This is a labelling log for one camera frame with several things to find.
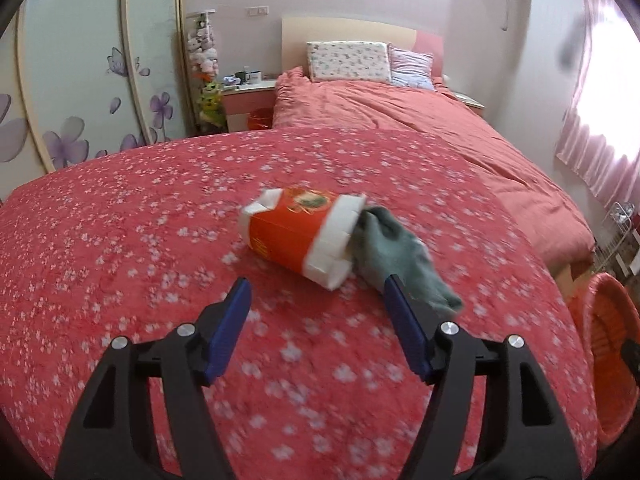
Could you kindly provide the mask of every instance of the stuffed toy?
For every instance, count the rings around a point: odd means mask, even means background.
[[[215,72],[213,61],[210,59],[205,59],[200,64],[200,70],[202,70],[205,74],[213,74]]]
[[[216,59],[218,57],[218,51],[215,48],[208,48],[207,50],[203,50],[202,53],[207,57],[207,59]]]
[[[204,38],[200,43],[200,46],[202,47],[203,50],[207,50],[208,48],[215,47],[216,43],[211,38]]]
[[[202,95],[209,96],[211,94],[218,94],[222,90],[222,85],[217,82],[208,83],[202,87]]]
[[[222,106],[222,96],[218,92],[203,94],[198,102],[200,104],[201,120],[215,124],[219,128],[224,127],[225,110]]]
[[[200,70],[198,70],[198,67],[194,66],[193,72],[194,79],[202,79],[204,81],[204,84],[213,83],[213,78],[209,74],[203,74],[202,72],[200,72]]]
[[[192,63],[200,65],[207,60],[207,56],[202,52],[196,51],[189,54],[189,59],[191,59]]]
[[[200,40],[199,38],[189,38],[187,40],[187,49],[189,52],[195,52],[200,48]]]

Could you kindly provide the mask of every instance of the bed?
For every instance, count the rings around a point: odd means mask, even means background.
[[[0,208],[0,406],[47,472],[113,337],[164,336],[245,276],[252,310],[227,373],[205,391],[239,479],[398,476],[430,389],[410,373],[379,295],[354,276],[326,291],[238,234],[241,206],[292,185],[366,193],[414,231],[464,301],[469,332],[528,342],[590,471],[596,410],[569,311],[465,160],[432,134],[295,127],[91,160],[25,184]],[[152,399],[175,472],[157,382]],[[482,399],[477,381],[459,468],[472,463]]]
[[[312,83],[305,75],[306,42],[383,41],[433,54],[436,91],[369,81]],[[442,39],[383,23],[343,18],[282,20],[282,67],[274,128],[327,126],[413,130],[440,136],[471,165],[556,274],[590,262],[593,235],[571,198],[442,83]]]

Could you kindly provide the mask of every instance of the floral pillow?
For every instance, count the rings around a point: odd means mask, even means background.
[[[391,83],[388,45],[378,41],[309,41],[311,81],[338,79]]]
[[[433,66],[431,54],[418,54],[389,45],[389,59],[393,86],[435,90],[431,80],[431,67]]]

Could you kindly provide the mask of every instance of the blue gripper pad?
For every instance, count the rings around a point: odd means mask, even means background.
[[[242,280],[229,294],[232,296],[225,299],[225,315],[209,341],[209,365],[205,371],[209,382],[225,373],[251,307],[251,284],[248,280]]]
[[[392,276],[385,280],[384,301],[409,368],[425,381],[431,375],[431,365],[426,358],[428,340]]]

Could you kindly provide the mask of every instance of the nightstand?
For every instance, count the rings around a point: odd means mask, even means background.
[[[247,117],[258,108],[273,108],[276,104],[276,81],[238,85],[222,92],[226,122],[230,132],[247,130]]]
[[[468,95],[461,94],[460,92],[452,92],[453,95],[456,96],[456,99],[461,103],[464,103],[469,110],[475,113],[477,116],[484,116],[484,105],[481,105],[475,99],[472,99]]]

